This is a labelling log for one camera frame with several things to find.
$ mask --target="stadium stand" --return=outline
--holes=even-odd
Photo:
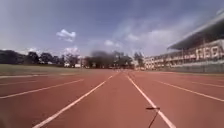
[[[220,67],[214,71],[224,72],[224,13],[194,30],[182,40],[168,47],[178,50],[145,58],[145,67],[150,70],[174,70],[181,67]],[[213,70],[200,69],[201,72]]]

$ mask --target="grass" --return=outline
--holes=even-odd
[[[85,69],[0,64],[0,76],[63,74],[63,73],[72,74],[72,73],[82,72],[83,70]]]

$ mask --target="red running track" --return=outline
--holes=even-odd
[[[92,70],[0,79],[0,128],[147,128],[152,106],[161,108],[152,128],[223,128],[223,78]]]

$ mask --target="tree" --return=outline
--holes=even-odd
[[[18,64],[19,53],[13,50],[0,51],[0,63],[2,64]]]
[[[39,63],[39,57],[36,52],[29,52],[26,58],[27,58],[26,61],[29,64],[38,64]]]
[[[48,64],[49,62],[53,62],[53,57],[50,53],[43,52],[40,55],[40,59],[44,64]]]
[[[64,55],[62,55],[60,58],[59,58],[59,66],[64,66],[64,64],[65,64],[65,56]]]
[[[140,67],[144,67],[144,62],[143,62],[143,55],[139,52],[139,53],[135,53],[134,54],[134,59],[136,60],[136,61],[138,61],[138,65],[140,66]]]
[[[59,65],[60,64],[59,57],[58,56],[53,56],[52,63],[55,64],[55,65]]]
[[[66,61],[70,66],[75,66],[78,63],[78,55],[73,55],[71,53],[65,55]]]
[[[89,68],[92,68],[93,67],[93,59],[92,57],[85,57],[85,66],[86,67],[89,67]]]

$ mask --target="sky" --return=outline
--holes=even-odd
[[[0,49],[153,56],[223,8],[223,0],[1,0]]]

